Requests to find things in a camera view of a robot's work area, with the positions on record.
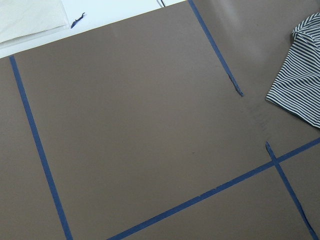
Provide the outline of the torn blue tape scrap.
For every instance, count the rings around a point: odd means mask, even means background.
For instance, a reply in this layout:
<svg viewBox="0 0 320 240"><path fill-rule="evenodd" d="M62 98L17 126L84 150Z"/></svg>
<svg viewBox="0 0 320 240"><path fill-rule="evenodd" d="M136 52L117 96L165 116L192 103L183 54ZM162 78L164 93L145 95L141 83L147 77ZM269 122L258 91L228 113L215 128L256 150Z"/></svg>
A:
<svg viewBox="0 0 320 240"><path fill-rule="evenodd" d="M71 28L71 29L74 28L75 25L77 25L78 22L81 21L81 20L84 18L84 16L85 16L85 12L83 12L82 15L81 15L78 19L75 19L75 20L72 22L70 28Z"/></svg>

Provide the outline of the navy white striped polo shirt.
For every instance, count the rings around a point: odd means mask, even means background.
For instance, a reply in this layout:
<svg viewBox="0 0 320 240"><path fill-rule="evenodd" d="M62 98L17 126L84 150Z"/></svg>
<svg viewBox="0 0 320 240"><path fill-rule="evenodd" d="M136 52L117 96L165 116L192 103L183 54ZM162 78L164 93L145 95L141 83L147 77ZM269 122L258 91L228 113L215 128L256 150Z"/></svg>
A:
<svg viewBox="0 0 320 240"><path fill-rule="evenodd" d="M314 13L292 31L292 45L266 100L320 127L320 14Z"/></svg>

